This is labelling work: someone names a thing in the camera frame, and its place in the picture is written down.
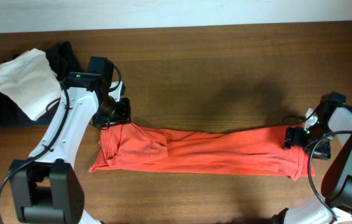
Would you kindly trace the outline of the orange printed t-shirt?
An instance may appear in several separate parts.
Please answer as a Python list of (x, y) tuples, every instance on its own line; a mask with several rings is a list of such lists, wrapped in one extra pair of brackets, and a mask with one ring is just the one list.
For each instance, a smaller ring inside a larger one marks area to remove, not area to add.
[(286, 129), (212, 134), (123, 124), (101, 132), (101, 150), (89, 171), (274, 175), (298, 180), (314, 169), (301, 148), (284, 149)]

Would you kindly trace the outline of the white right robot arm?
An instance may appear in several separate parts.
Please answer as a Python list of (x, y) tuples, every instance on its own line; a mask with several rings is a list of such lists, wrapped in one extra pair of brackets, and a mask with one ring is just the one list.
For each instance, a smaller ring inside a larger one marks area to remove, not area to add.
[(327, 170), (320, 190), (315, 188), (312, 174), (308, 181), (315, 196), (295, 208), (286, 208), (274, 215), (271, 223), (342, 223), (352, 221), (352, 106), (336, 100), (321, 102), (311, 113), (317, 117), (301, 119), (304, 127), (287, 128), (284, 147), (301, 147), (309, 157), (330, 148), (337, 137), (342, 145)]

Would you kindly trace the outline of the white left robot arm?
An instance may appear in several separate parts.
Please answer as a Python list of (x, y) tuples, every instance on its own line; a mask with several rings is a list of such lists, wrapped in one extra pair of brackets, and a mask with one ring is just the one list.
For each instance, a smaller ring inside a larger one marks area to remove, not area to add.
[(70, 73), (40, 143), (26, 160), (14, 160), (9, 183), (21, 223), (98, 223), (85, 210), (85, 194), (75, 174), (76, 154), (88, 125), (108, 129), (130, 123), (122, 80), (111, 75)]

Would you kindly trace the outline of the white folded cloth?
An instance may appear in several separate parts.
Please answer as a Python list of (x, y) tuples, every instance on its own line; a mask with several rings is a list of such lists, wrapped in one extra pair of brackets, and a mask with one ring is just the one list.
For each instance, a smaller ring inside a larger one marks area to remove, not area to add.
[(32, 49), (0, 64), (0, 92), (36, 121), (51, 101), (61, 97), (62, 89), (46, 53)]

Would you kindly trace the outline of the black folded garment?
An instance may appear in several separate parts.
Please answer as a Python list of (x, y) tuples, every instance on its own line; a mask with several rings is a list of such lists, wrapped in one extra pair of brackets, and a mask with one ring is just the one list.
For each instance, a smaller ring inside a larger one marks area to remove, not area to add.
[[(70, 72), (83, 71), (68, 41), (53, 45), (45, 53), (58, 80), (63, 80)], [(50, 109), (38, 120), (32, 121), (8, 96), (0, 93), (0, 128), (45, 125), (51, 122), (53, 116), (54, 110)]]

